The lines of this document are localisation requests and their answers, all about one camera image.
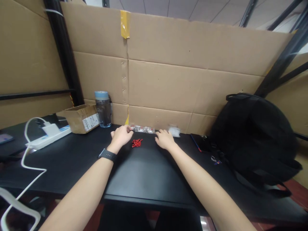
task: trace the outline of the water bottle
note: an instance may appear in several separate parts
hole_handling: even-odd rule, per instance
[[[107,91],[95,92],[96,111],[102,128],[111,126],[112,103]]]

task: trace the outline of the phone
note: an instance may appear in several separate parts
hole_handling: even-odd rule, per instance
[[[207,136],[190,134],[200,152],[211,152],[211,143]]]
[[[0,135],[0,144],[9,142],[9,141],[11,141],[13,139],[14,139],[14,137],[12,137],[12,136],[10,136],[8,134],[1,134]]]

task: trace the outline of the red pieces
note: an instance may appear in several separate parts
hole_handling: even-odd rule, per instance
[[[138,140],[133,140],[132,141],[132,148],[134,148],[134,147],[140,147],[141,146],[141,141],[142,141],[143,139],[138,139]]]

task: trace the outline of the black desk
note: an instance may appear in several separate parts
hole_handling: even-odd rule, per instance
[[[0,144],[0,160],[14,159],[14,156],[26,149],[25,144],[27,140],[24,136],[26,122],[17,124],[11,127],[7,127],[0,130],[0,134],[9,134],[14,137],[12,141],[4,144]],[[60,121],[59,128],[68,125],[67,121]],[[43,129],[41,129],[34,120],[29,123],[28,126],[28,137],[29,139],[35,140],[46,135]]]
[[[26,165],[48,169],[30,190],[65,195],[110,143],[110,132],[116,127],[98,127],[85,135],[70,134],[29,155]],[[128,143],[121,149],[121,159],[113,169],[103,200],[146,204],[149,208],[197,207],[206,214],[170,155],[157,146],[154,136],[135,133],[133,139],[143,139],[141,147],[131,148]],[[210,154],[200,153],[189,135],[181,134],[175,140],[218,181],[250,220],[275,224],[308,222],[307,213],[290,198],[264,198],[245,188],[225,164],[214,165]],[[16,162],[1,172],[0,186],[23,189],[38,174]]]

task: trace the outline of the small cardboard box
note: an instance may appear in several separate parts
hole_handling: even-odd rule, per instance
[[[71,127],[71,131],[76,134],[88,133],[99,125],[96,106],[93,104],[83,104],[65,109],[58,112],[57,116],[65,117]]]

